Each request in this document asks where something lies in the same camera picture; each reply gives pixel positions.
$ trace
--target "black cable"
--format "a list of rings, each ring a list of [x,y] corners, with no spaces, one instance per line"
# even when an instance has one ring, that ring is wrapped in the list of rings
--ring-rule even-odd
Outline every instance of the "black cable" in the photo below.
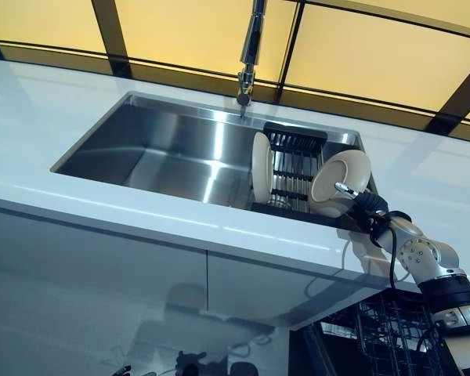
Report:
[[[437,325],[433,324],[429,327],[426,331],[423,332],[420,339],[418,339],[418,344],[416,345],[416,352],[419,353],[421,350],[421,345],[423,345],[423,341],[437,328]]]
[[[390,278],[390,286],[392,287],[392,290],[396,297],[400,300],[404,300],[406,303],[410,304],[418,304],[421,305],[424,302],[416,299],[411,299],[408,298],[405,295],[400,294],[399,290],[395,286],[395,260],[396,260],[396,254],[397,254],[397,235],[395,233],[395,230],[392,227],[389,227],[390,232],[392,233],[392,257],[390,258],[390,272],[389,272],[389,278]]]

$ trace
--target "white plate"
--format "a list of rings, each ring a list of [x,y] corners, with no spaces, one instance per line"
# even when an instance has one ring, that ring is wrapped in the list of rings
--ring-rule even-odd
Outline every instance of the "white plate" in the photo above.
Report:
[[[252,143],[252,187],[255,202],[266,204],[272,192],[273,153],[268,137],[257,132]]]
[[[339,193],[334,184],[344,183],[363,192],[371,177],[371,162],[360,150],[346,150],[333,155],[313,178],[308,205],[313,213],[337,218],[353,206],[353,200]]]

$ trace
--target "robotic arm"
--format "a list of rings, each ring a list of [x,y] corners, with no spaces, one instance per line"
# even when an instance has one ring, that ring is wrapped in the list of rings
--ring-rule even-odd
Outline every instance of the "robotic arm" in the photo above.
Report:
[[[459,266],[456,251],[447,244],[428,239],[400,211],[372,193],[359,193],[345,184],[336,189],[353,199],[359,208],[356,218],[371,241],[392,254],[390,282],[397,258],[420,288],[439,332],[440,354],[446,374],[470,375],[470,281]]]

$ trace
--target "white countertop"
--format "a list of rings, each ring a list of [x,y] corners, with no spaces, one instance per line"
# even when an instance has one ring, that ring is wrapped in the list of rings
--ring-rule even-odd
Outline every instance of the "white countertop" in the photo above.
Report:
[[[357,257],[348,235],[333,228],[50,172],[128,91],[237,109],[233,98],[0,61],[0,203],[351,279],[359,273],[385,275],[383,254]],[[357,131],[378,191],[391,209],[408,213],[428,237],[454,247],[470,277],[470,143],[262,103],[253,103],[248,113]],[[398,269],[397,274],[405,272]]]

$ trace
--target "faucet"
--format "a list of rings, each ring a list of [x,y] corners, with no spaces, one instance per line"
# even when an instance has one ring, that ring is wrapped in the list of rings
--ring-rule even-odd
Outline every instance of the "faucet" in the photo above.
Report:
[[[254,65],[258,65],[259,42],[265,16],[266,0],[253,0],[251,20],[248,32],[245,35],[244,47],[240,61],[244,63],[244,69],[238,73],[237,102],[240,104],[240,117],[243,118],[245,108],[251,102],[252,87],[254,85]]]

